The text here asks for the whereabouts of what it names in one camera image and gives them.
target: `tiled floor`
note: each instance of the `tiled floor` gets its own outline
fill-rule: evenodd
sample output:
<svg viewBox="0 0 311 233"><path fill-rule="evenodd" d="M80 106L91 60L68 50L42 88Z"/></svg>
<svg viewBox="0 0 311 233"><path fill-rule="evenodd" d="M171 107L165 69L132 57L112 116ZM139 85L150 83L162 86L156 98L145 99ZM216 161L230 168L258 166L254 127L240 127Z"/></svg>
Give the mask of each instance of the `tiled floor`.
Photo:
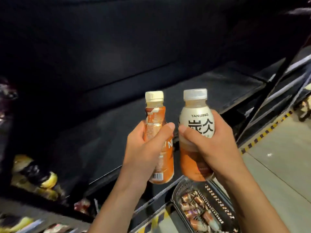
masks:
<svg viewBox="0 0 311 233"><path fill-rule="evenodd" d="M301 113L295 111L243 155L291 233L311 232L311 117L300 122ZM174 212L154 232L187 230Z"/></svg>

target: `white bottle cap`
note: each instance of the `white bottle cap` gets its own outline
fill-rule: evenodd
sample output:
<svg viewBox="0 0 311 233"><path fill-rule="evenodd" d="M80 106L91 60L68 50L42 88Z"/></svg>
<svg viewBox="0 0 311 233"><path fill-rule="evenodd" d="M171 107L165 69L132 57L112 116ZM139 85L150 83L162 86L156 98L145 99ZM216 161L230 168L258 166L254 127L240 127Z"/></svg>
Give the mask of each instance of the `white bottle cap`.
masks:
<svg viewBox="0 0 311 233"><path fill-rule="evenodd" d="M184 90L184 101L204 100L207 99L207 89L190 89Z"/></svg>
<svg viewBox="0 0 311 233"><path fill-rule="evenodd" d="M146 99L146 102L163 101L164 95L162 91L146 92L145 99Z"/></svg>

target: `hazard stripe tape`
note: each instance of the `hazard stripe tape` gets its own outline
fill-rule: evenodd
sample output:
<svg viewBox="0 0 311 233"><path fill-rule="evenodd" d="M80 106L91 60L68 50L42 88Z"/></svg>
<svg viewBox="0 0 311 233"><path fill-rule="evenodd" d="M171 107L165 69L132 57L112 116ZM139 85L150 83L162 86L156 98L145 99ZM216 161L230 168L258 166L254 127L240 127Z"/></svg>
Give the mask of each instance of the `hazard stripe tape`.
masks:
<svg viewBox="0 0 311 233"><path fill-rule="evenodd" d="M284 117L275 122L273 125L271 125L268 129L266 129L263 133L261 133L259 135L259 137L257 137L253 142L249 143L246 147L244 147L243 149L241 149L241 154L244 154L245 152L247 152L249 149L251 149L255 144L257 144L261 139L263 139L267 134L269 134L270 132L272 132L273 129L275 129L277 127L277 125L279 125L281 122L283 122L286 118L288 118L291 114L293 114L292 111L289 111L287 114L284 115Z"/></svg>
<svg viewBox="0 0 311 233"><path fill-rule="evenodd" d="M171 206L167 206L163 210L161 210L158 214L156 214L152 219L150 219L147 223L145 223L142 227L140 227L135 233L148 233L153 229L157 228L161 221L167 218L171 213Z"/></svg>

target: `person's right hand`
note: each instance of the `person's right hand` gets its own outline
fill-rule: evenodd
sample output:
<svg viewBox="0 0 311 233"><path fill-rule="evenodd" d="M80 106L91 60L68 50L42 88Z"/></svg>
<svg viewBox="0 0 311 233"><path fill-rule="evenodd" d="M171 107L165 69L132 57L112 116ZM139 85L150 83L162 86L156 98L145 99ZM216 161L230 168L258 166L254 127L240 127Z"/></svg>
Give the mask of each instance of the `person's right hand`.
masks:
<svg viewBox="0 0 311 233"><path fill-rule="evenodd" d="M212 110L215 120L215 133L212 138L202 136L196 130L179 126L179 134L196 144L206 163L215 172L217 179L225 185L249 173L235 143L231 127Z"/></svg>

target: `bottle in basket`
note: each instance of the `bottle in basket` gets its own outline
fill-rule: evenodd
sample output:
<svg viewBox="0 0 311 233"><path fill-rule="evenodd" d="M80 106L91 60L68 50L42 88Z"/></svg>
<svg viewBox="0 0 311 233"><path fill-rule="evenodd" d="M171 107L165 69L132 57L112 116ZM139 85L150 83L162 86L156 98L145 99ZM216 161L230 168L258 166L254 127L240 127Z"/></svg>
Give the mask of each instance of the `bottle in basket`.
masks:
<svg viewBox="0 0 311 233"><path fill-rule="evenodd" d="M214 135L215 122L206 100L207 89L184 90L185 106L181 111L179 124L211 138ZM185 176L194 181L205 181L212 177L212 169L204 161L195 144L179 135L179 146L180 165Z"/></svg>
<svg viewBox="0 0 311 233"><path fill-rule="evenodd" d="M147 107L146 111L146 127L144 131L144 141L153 138L165 121L165 106L163 105L164 95L162 91L146 92L145 94ZM174 175L173 160L173 137L170 137L159 154L158 164L150 177L150 182L154 184L163 184L169 182Z"/></svg>

